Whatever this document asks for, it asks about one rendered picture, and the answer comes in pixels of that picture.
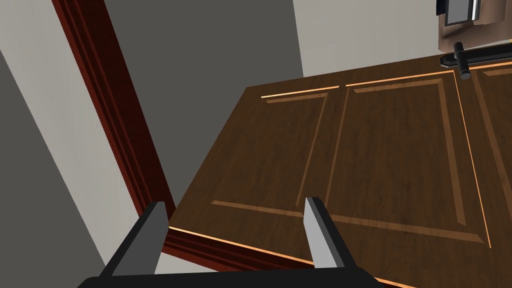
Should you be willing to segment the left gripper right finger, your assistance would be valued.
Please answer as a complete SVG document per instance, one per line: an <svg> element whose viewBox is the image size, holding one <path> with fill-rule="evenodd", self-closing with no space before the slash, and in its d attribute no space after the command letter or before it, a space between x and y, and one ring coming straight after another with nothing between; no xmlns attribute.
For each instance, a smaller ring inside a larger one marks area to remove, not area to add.
<svg viewBox="0 0 512 288"><path fill-rule="evenodd" d="M307 197L305 199L303 226L316 269L357 267L320 198Z"/></svg>

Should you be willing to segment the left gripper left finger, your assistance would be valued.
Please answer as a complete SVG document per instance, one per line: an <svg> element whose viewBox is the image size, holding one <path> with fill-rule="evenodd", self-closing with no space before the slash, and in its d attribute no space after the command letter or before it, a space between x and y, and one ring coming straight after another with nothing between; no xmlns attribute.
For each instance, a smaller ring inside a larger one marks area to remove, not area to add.
<svg viewBox="0 0 512 288"><path fill-rule="evenodd" d="M169 230L163 201L152 202L100 273L101 277L153 275Z"/></svg>

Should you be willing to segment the brown panelled wooden door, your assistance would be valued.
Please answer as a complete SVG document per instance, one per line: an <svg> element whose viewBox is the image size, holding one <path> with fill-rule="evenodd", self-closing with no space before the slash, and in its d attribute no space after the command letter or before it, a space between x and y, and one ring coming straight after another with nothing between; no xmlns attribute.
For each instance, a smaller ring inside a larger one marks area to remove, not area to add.
<svg viewBox="0 0 512 288"><path fill-rule="evenodd" d="M248 87L164 251L216 271L313 266L306 198L399 288L512 288L512 44Z"/></svg>

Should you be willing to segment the brown cabinet with dark appliance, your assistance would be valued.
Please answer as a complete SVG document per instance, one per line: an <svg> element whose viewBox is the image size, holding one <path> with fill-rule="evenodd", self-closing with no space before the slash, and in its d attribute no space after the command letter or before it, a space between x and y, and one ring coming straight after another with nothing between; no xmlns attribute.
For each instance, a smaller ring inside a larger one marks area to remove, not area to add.
<svg viewBox="0 0 512 288"><path fill-rule="evenodd" d="M478 48L512 40L512 0L435 0L438 49Z"/></svg>

